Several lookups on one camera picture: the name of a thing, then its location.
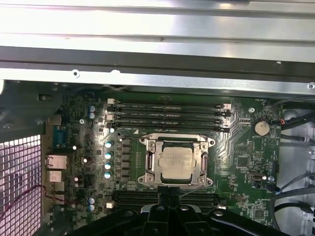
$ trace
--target solid capacitor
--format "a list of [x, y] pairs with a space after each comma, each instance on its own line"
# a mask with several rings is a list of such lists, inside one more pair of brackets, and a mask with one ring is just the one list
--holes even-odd
[[112, 156], [113, 156], [113, 153], [110, 151], [110, 152], [105, 154], [105, 159], [109, 160], [110, 158], [112, 158]]
[[94, 198], [89, 198], [89, 204], [94, 204], [95, 203], [95, 199]]
[[105, 169], [109, 170], [110, 168], [112, 168], [112, 163], [106, 162], [104, 166], [105, 166]]
[[93, 112], [89, 113], [89, 118], [90, 119], [94, 119], [95, 118], [95, 114]]
[[90, 107], [89, 107], [89, 111], [90, 111], [90, 112], [95, 112], [95, 110], [96, 110], [95, 106], [90, 106]]
[[95, 206], [94, 206], [94, 205], [89, 205], [89, 210], [90, 210], [90, 211], [95, 210]]
[[111, 171], [107, 171], [107, 172], [104, 174], [104, 177], [105, 177], [106, 179], [109, 179], [111, 176], [112, 176], [112, 172], [111, 172]]
[[105, 143], [106, 148], [111, 148], [114, 143], [112, 141], [108, 141]]

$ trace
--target cable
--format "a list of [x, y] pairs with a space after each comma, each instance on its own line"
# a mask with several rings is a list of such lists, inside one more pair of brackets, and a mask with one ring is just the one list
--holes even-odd
[[30, 189], [24, 191], [23, 193], [21, 193], [19, 196], [17, 196], [17, 197], [13, 200], [13, 202], [12, 202], [7, 208], [5, 208], [5, 210], [4, 210], [4, 211], [1, 213], [1, 215], [0, 215], [0, 223], [1, 223], [1, 221], [4, 219], [5, 214], [6, 214], [13, 206], [15, 206], [15, 204], [18, 203], [18, 201], [19, 201], [19, 199], [20, 199], [21, 197], [23, 197], [24, 195], [30, 193], [31, 191], [33, 191], [34, 189], [39, 188], [39, 187], [41, 187], [41, 188], [44, 189], [44, 197], [49, 198], [49, 199], [51, 199], [51, 200], [55, 200], [55, 201], [60, 201], [60, 202], [65, 202], [65, 203], [67, 202], [67, 201], [65, 201], [64, 199], [60, 199], [60, 198], [55, 198], [55, 197], [52, 197], [52, 196], [48, 196], [48, 195], [47, 195], [47, 189], [46, 189], [46, 187], [45, 187], [44, 185], [37, 184], [37, 185], [34, 185], [33, 187], [31, 187]]
[[306, 213], [313, 214], [311, 207], [306, 203], [282, 203], [275, 207], [275, 212], [277, 212], [278, 210], [287, 208], [287, 207], [298, 207]]
[[287, 198], [287, 197], [311, 194], [311, 193], [315, 193], [315, 187], [298, 188], [298, 189], [286, 191], [284, 193], [280, 193], [278, 195], [275, 195], [270, 199], [269, 211], [270, 211], [270, 215], [271, 215], [271, 218], [272, 218], [272, 221], [273, 221], [273, 224], [274, 224], [274, 227], [276, 230], [281, 231], [280, 227], [277, 223], [277, 219], [276, 219], [276, 215], [275, 215], [275, 202], [276, 202], [276, 200], [282, 199], [282, 198]]
[[286, 124], [281, 127], [281, 130], [292, 129], [294, 127], [306, 124], [315, 118], [315, 112], [308, 113], [306, 115], [286, 120]]
[[190, 192], [187, 192], [187, 193], [182, 194], [180, 197], [186, 196], [186, 195], [188, 195], [189, 193], [193, 193], [194, 191], [203, 189], [203, 188], [205, 188], [205, 187], [207, 187], [207, 186], [206, 186], [206, 185], [205, 185], [205, 186], [201, 186], [201, 187], [196, 188], [196, 189], [194, 189], [194, 190], [192, 190], [192, 191], [190, 191]]
[[[305, 137], [300, 137], [300, 136], [290, 136], [290, 135], [285, 135], [281, 134], [282, 139], [287, 139], [287, 140], [294, 140], [294, 141], [299, 141], [299, 142], [305, 142]], [[310, 145], [315, 146], [315, 141], [313, 139], [309, 140]]]
[[291, 180], [289, 183], [285, 184], [283, 187], [280, 188], [280, 191], [282, 192], [284, 189], [289, 187], [290, 185], [294, 184], [295, 182], [299, 181], [300, 179], [306, 178], [306, 177], [315, 177], [315, 173], [306, 173], [302, 174], [300, 176], [295, 177], [293, 180]]
[[315, 96], [292, 97], [292, 98], [280, 100], [280, 101], [274, 103], [271, 107], [273, 108], [273, 107], [276, 107], [276, 106], [283, 104], [283, 103], [286, 103], [286, 102], [304, 101], [304, 100], [312, 100], [312, 99], [315, 99]]

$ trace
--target chip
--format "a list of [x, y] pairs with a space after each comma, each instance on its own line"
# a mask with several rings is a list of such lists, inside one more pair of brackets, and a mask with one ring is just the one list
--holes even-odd
[[254, 218], [255, 219], [262, 219], [262, 218], [264, 218], [264, 211], [263, 210], [255, 210]]

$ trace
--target capacitor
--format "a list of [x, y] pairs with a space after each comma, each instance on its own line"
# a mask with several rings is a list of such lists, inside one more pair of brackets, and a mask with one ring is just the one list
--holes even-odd
[[95, 206], [94, 206], [94, 205], [89, 205], [89, 210], [90, 210], [90, 211], [95, 210]]
[[78, 149], [80, 149], [81, 147], [82, 147], [81, 145], [76, 144], [76, 145], [73, 145], [73, 146], [72, 146], [72, 149], [73, 149], [73, 150], [78, 150]]
[[90, 156], [85, 157], [85, 158], [83, 159], [83, 162], [84, 162], [84, 163], [92, 162], [92, 158], [91, 158]]
[[105, 154], [105, 159], [109, 160], [110, 158], [112, 158], [112, 156], [113, 156], [113, 153], [110, 151], [110, 152]]
[[94, 204], [95, 203], [95, 199], [94, 198], [89, 198], [89, 204]]
[[113, 144], [114, 144], [113, 141], [108, 141], [108, 142], [105, 143], [105, 147], [106, 148], [111, 148]]
[[74, 181], [78, 182], [79, 180], [81, 180], [83, 178], [82, 175], [77, 175], [76, 177], [74, 177]]
[[112, 163], [106, 162], [104, 166], [105, 166], [105, 169], [109, 170], [110, 168], [112, 168]]
[[96, 110], [95, 106], [90, 106], [90, 107], [89, 107], [89, 111], [90, 111], [90, 112], [95, 112], [95, 110]]
[[94, 119], [95, 118], [95, 114], [93, 112], [89, 113], [89, 118], [90, 119]]
[[106, 179], [109, 179], [111, 176], [112, 176], [112, 172], [111, 172], [111, 171], [107, 171], [107, 172], [104, 174], [104, 177], [105, 177]]

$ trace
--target black cable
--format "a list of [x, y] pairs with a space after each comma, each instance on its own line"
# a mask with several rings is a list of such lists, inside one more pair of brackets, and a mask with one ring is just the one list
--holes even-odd
[[278, 210], [287, 208], [287, 207], [298, 207], [306, 213], [313, 214], [311, 207], [306, 203], [282, 203], [275, 207], [275, 212], [277, 212]]
[[286, 125], [281, 127], [281, 130], [287, 130], [287, 129], [291, 129], [297, 126], [300, 126], [302, 124], [306, 124], [310, 121], [312, 121], [315, 118], [315, 112], [310, 112], [306, 115], [300, 116], [300, 117], [296, 117], [296, 118], [292, 118], [290, 120], [286, 120]]
[[[294, 140], [294, 141], [299, 141], [299, 142], [305, 142], [305, 138], [304, 137], [300, 137], [300, 136], [294, 136], [294, 135], [285, 135], [285, 134], [281, 134], [281, 138], [282, 139], [287, 139], [287, 140]], [[311, 146], [315, 146], [315, 141], [313, 139], [309, 140], [309, 144]]]
[[280, 100], [280, 101], [274, 103], [271, 107], [276, 107], [276, 106], [283, 104], [283, 103], [286, 103], [286, 102], [304, 101], [304, 100], [312, 100], [312, 99], [315, 100], [315, 96], [311, 95], [311, 96], [292, 97], [292, 98]]
[[286, 191], [284, 193], [280, 193], [278, 195], [275, 195], [270, 199], [269, 211], [270, 211], [270, 215], [271, 215], [271, 218], [272, 218], [272, 221], [273, 221], [273, 224], [274, 224], [274, 227], [276, 230], [281, 231], [280, 227], [277, 223], [277, 219], [276, 219], [276, 215], [275, 215], [275, 202], [276, 202], [276, 200], [282, 199], [282, 198], [287, 198], [287, 197], [311, 194], [311, 193], [315, 193], [315, 187], [298, 188], [298, 189]]
[[306, 178], [306, 177], [315, 177], [315, 173], [306, 173], [302, 174], [300, 176], [295, 177], [293, 180], [291, 180], [289, 183], [285, 184], [283, 187], [280, 188], [280, 191], [282, 192], [284, 189], [289, 187], [291, 184], [294, 184], [295, 182], [299, 181], [300, 179]]

